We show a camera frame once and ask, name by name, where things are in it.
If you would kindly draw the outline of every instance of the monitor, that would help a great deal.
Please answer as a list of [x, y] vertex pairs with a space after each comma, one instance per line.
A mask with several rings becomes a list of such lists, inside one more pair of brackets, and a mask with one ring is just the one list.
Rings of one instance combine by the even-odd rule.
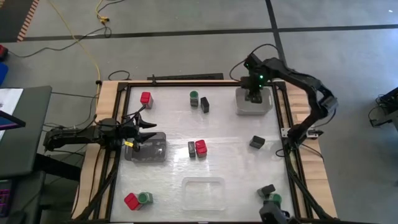
[[14, 117], [13, 115], [9, 115], [4, 111], [0, 111], [0, 131], [21, 128], [25, 127], [25, 125], [25, 122]]

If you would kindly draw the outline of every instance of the concrete floor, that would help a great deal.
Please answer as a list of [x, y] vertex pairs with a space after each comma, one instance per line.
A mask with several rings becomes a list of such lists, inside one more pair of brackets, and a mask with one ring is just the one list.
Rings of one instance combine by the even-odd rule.
[[[75, 34], [101, 25], [93, 9], [97, 0], [55, 0]], [[278, 28], [398, 24], [393, 0], [272, 0]], [[271, 28], [262, 0], [127, 0], [107, 7], [114, 34], [215, 29]], [[28, 37], [68, 35], [49, 6], [41, 1]], [[398, 133], [385, 125], [372, 128], [368, 111], [374, 99], [398, 86], [398, 30], [282, 32], [280, 39], [290, 67], [309, 73], [339, 98], [334, 120], [320, 138], [338, 216], [343, 220], [395, 223], [398, 218]], [[41, 47], [59, 47], [70, 40], [5, 44], [17, 54]], [[101, 69], [102, 79], [128, 70], [133, 79], [223, 72], [255, 46], [275, 43], [272, 33], [186, 35], [84, 40]], [[261, 49], [262, 57], [275, 57]], [[2, 87], [51, 85], [54, 91], [95, 94], [96, 71], [79, 46], [42, 52], [27, 59], [11, 57]], [[237, 77], [245, 75], [236, 70]], [[47, 122], [64, 125], [86, 119], [90, 99], [53, 95]]]

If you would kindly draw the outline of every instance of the red cube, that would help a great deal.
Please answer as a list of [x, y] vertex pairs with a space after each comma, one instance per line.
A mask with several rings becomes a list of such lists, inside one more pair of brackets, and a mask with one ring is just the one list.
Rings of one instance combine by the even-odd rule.
[[138, 202], [138, 198], [133, 193], [129, 193], [129, 195], [124, 198], [124, 203], [126, 203], [131, 210], [138, 210], [142, 207], [142, 204]]
[[142, 92], [140, 102], [143, 106], [146, 105], [146, 109], [151, 109], [154, 100], [149, 92]]
[[205, 157], [207, 156], [207, 147], [205, 140], [199, 140], [195, 142], [195, 147], [197, 149], [198, 157]]

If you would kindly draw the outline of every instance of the red object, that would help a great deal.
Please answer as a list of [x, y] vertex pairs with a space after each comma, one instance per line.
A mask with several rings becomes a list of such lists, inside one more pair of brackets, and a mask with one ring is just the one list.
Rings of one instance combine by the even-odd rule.
[[151, 109], [154, 101], [149, 92], [142, 92], [140, 102], [143, 106], [146, 105], [147, 109]]
[[205, 140], [199, 140], [195, 142], [195, 147], [197, 149], [198, 157], [205, 157], [207, 155], [207, 147]]
[[129, 193], [129, 195], [124, 198], [124, 203], [126, 203], [131, 210], [138, 210], [142, 207], [142, 204], [138, 202], [138, 198], [133, 193]]
[[0, 45], [0, 62], [4, 61], [7, 57], [8, 49]]

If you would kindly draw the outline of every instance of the clear plastic container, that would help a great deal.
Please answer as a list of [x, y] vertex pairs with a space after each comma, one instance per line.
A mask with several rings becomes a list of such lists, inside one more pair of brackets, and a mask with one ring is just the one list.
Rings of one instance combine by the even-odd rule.
[[184, 210], [225, 209], [225, 181], [221, 177], [186, 177], [182, 180]]

